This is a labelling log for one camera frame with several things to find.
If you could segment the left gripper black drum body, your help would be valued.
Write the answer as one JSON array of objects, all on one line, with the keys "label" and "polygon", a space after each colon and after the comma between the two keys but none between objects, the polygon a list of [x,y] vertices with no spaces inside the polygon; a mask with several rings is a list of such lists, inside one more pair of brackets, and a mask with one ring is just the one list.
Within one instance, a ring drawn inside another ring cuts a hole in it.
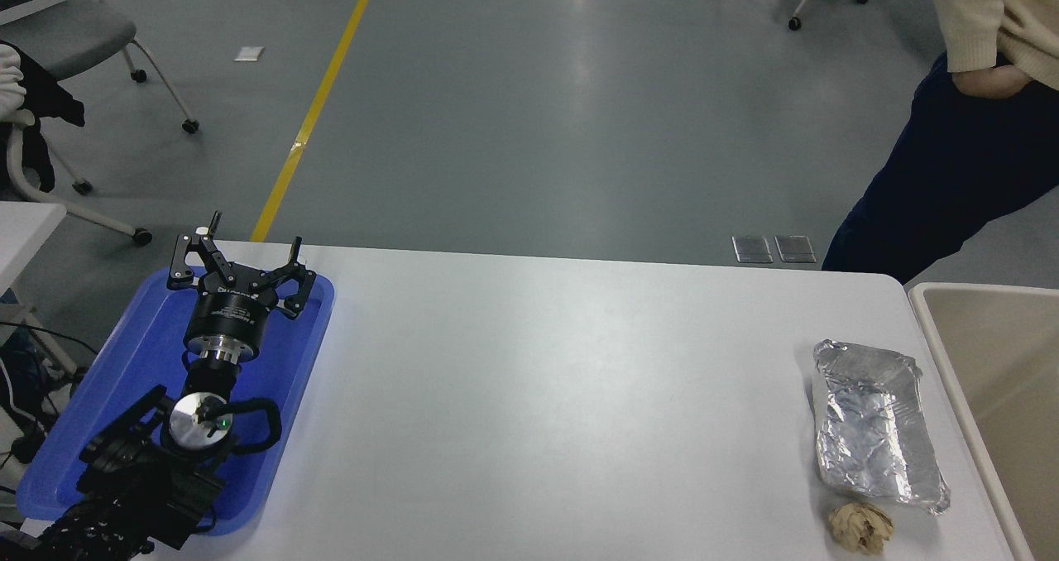
[{"label": "left gripper black drum body", "polygon": [[234,290],[197,290],[183,345],[192,349],[212,336],[227,336],[243,343],[251,352],[261,350],[267,321],[279,305],[273,287],[257,294]]}]

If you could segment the standing person's hand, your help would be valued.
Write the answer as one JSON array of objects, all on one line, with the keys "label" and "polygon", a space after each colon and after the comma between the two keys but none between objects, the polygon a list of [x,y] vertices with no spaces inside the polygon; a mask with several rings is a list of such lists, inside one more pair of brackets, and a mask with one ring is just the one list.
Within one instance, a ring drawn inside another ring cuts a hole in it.
[{"label": "standing person's hand", "polygon": [[1015,65],[952,72],[951,79],[962,94],[973,98],[1011,98],[1033,82]]}]

